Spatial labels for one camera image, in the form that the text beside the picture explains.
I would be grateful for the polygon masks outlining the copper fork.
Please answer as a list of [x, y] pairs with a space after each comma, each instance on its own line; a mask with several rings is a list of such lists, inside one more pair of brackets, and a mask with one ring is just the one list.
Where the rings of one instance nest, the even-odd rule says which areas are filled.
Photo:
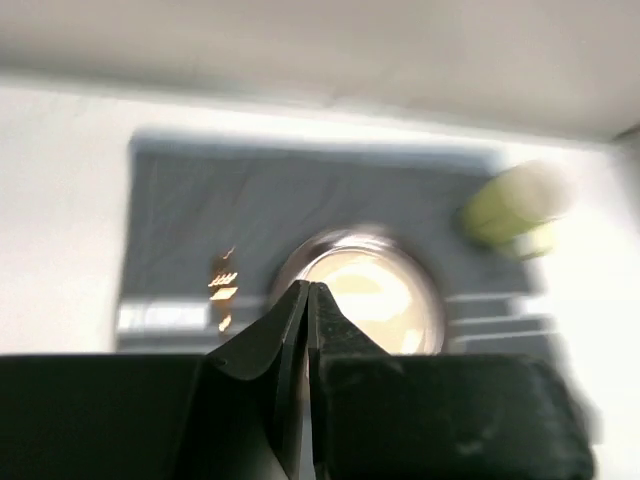
[[214, 258], [211, 264], [210, 280], [207, 285], [209, 302], [218, 315], [218, 331], [224, 334], [232, 322], [232, 303], [238, 291], [238, 272], [232, 266], [235, 247]]

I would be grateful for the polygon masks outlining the grey striped cloth placemat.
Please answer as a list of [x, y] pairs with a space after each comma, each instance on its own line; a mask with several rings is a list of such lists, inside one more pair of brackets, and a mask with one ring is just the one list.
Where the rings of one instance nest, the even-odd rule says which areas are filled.
[[517, 300], [539, 290], [525, 265], [469, 244], [457, 227], [458, 209], [489, 178], [489, 151], [222, 138], [190, 144], [151, 132], [135, 137], [131, 151], [118, 351], [215, 348], [225, 339], [205, 299], [215, 264], [239, 276], [232, 331], [240, 332], [286, 289], [280, 272], [304, 241], [371, 225], [435, 287], [448, 351], [559, 358], [550, 318], [516, 310]]

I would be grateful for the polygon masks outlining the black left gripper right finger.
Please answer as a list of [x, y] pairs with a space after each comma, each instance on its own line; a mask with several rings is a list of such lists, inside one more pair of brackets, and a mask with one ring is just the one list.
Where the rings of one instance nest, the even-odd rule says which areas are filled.
[[320, 479], [591, 479], [596, 462], [562, 377], [523, 355], [392, 355], [307, 301], [313, 462]]

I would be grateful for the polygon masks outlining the brown rimmed cream plate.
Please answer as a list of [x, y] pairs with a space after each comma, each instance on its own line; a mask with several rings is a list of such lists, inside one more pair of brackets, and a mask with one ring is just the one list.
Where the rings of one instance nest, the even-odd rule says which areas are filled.
[[325, 284], [340, 312], [391, 354], [444, 349], [447, 314], [434, 275], [384, 225], [351, 224], [311, 236], [278, 271], [270, 302], [295, 280]]

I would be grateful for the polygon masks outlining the yellow plastic cup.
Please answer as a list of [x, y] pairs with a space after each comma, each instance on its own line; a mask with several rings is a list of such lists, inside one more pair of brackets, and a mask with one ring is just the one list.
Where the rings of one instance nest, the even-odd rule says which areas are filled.
[[535, 159], [489, 179], [460, 208], [458, 218], [470, 241], [526, 261], [553, 249], [552, 225], [570, 205], [568, 178]]

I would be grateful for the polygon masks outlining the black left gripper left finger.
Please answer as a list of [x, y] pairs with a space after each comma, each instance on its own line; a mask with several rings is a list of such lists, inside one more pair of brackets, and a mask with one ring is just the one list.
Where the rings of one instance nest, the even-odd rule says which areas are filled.
[[203, 354], [5, 356], [5, 479], [295, 479], [309, 286]]

